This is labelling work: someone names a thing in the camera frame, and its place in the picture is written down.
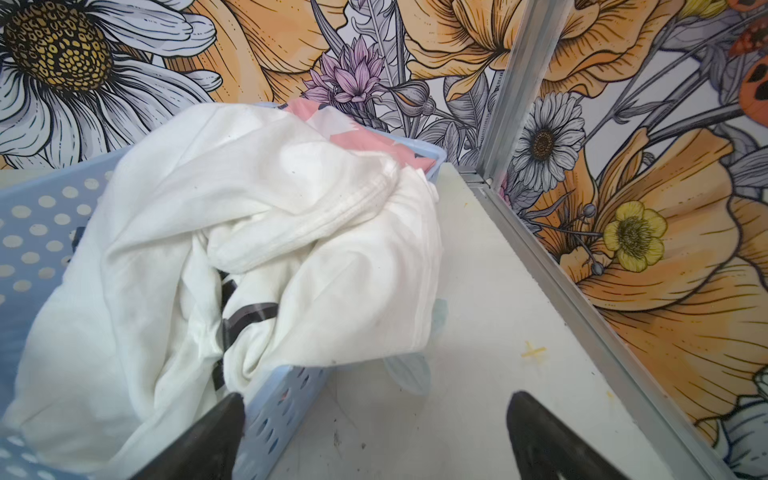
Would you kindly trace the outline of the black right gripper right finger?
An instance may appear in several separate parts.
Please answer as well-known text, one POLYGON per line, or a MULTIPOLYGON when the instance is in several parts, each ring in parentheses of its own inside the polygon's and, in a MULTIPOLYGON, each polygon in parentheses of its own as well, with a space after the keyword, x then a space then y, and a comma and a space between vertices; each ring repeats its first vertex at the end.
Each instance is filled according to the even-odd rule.
POLYGON ((627 476, 526 391, 512 394, 506 425, 522 479, 609 479, 627 476))

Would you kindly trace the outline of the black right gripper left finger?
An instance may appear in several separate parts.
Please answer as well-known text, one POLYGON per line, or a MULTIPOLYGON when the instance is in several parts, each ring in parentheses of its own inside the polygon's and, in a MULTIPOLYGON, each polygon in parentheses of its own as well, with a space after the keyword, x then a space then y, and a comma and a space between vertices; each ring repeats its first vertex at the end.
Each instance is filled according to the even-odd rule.
POLYGON ((244 424, 243 397, 231 393, 131 479, 232 479, 244 424))

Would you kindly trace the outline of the white t-shirt with robot print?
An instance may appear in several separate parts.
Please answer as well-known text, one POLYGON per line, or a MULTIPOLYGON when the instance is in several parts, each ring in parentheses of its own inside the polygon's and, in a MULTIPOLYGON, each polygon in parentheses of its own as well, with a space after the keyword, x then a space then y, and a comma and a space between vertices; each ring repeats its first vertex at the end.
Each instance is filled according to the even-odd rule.
POLYGON ((422 170, 285 110, 187 109, 120 160, 3 424, 54 468, 127 479, 276 368, 422 349, 437 200, 422 170))

